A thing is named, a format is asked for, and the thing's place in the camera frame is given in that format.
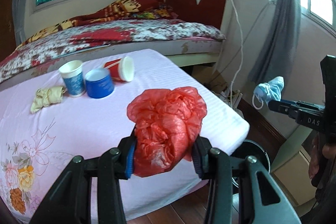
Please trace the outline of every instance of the trash can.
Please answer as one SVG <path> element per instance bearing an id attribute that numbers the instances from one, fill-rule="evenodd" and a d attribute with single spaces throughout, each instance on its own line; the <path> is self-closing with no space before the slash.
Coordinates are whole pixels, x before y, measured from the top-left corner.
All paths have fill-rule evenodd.
<path id="1" fill-rule="evenodd" d="M 239 146 L 231 155 L 232 157 L 244 159 L 247 156 L 255 156 L 262 165 L 265 166 L 268 173 L 270 172 L 271 164 L 269 162 L 266 151 L 256 142 L 251 140 L 244 140 L 242 145 Z M 239 187 L 238 178 L 232 177 L 232 183 L 236 187 Z"/>

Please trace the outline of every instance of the yellow flower print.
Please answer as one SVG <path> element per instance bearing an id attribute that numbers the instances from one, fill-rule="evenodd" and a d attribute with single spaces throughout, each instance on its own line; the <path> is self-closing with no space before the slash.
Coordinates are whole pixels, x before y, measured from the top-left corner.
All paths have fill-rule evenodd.
<path id="1" fill-rule="evenodd" d="M 28 192 L 32 187 L 35 179 L 35 174 L 33 172 L 34 168 L 31 165 L 25 166 L 22 169 L 18 170 L 19 173 L 19 182 L 20 182 L 20 190 L 24 190 Z"/>

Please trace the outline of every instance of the metal bolt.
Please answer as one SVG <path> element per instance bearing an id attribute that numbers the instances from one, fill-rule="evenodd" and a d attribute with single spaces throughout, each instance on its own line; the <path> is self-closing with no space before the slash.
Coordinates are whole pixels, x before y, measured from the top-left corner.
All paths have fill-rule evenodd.
<path id="1" fill-rule="evenodd" d="M 118 155 L 119 154 L 119 149 L 118 148 L 111 148 L 110 149 L 110 153 L 112 154 L 112 155 Z"/>
<path id="2" fill-rule="evenodd" d="M 81 156 L 76 156 L 76 157 L 74 157 L 73 159 L 72 159 L 72 161 L 74 162 L 74 163 L 80 163 L 81 161 L 82 161 L 82 157 Z"/>
<path id="3" fill-rule="evenodd" d="M 257 162 L 257 158 L 255 156 L 248 156 L 247 160 L 252 164 L 255 164 Z"/>
<path id="4" fill-rule="evenodd" d="M 220 154 L 220 150 L 218 149 L 218 148 L 210 148 L 210 153 L 212 154 L 212 155 L 219 155 Z"/>

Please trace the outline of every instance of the white cable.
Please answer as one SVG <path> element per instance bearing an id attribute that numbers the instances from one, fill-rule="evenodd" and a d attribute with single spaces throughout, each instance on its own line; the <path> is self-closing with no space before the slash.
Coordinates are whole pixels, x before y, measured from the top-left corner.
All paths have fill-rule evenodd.
<path id="1" fill-rule="evenodd" d="M 242 69 L 242 66 L 243 66 L 243 60 L 244 60 L 244 53 L 243 53 L 244 38 L 243 38 L 243 30 L 242 30 L 242 27 L 241 27 L 240 22 L 239 22 L 238 12 L 237 12 L 235 3 L 233 2 L 233 0 L 230 0 L 230 1 L 232 3 L 233 10 L 235 11 L 236 21 L 237 21 L 237 24 L 239 26 L 239 31 L 240 31 L 240 53 L 241 53 L 240 65 L 239 65 L 239 68 L 236 71 L 236 73 L 235 73 L 235 75 L 234 75 L 234 77 L 233 77 L 233 79 L 231 81 L 231 86 L 230 86 L 230 105 L 231 105 L 231 108 L 233 108 L 233 103 L 232 103 L 232 87 L 233 87 L 233 83 L 236 80 L 236 77 L 237 77 L 238 73 L 240 72 L 240 70 Z"/>
<path id="2" fill-rule="evenodd" d="M 252 105 L 253 107 L 256 109 L 256 110 L 261 110 L 264 106 L 264 101 L 261 101 L 261 107 L 256 107 L 256 105 L 254 104 L 254 99 L 255 99 L 255 95 L 253 94 L 253 97 L 252 97 Z"/>

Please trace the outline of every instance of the red paper cup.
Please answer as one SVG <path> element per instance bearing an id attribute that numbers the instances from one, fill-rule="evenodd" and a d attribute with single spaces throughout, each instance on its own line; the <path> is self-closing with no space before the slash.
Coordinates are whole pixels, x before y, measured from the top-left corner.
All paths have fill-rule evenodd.
<path id="1" fill-rule="evenodd" d="M 134 62 L 129 56 L 104 64 L 114 80 L 131 82 L 134 79 Z"/>

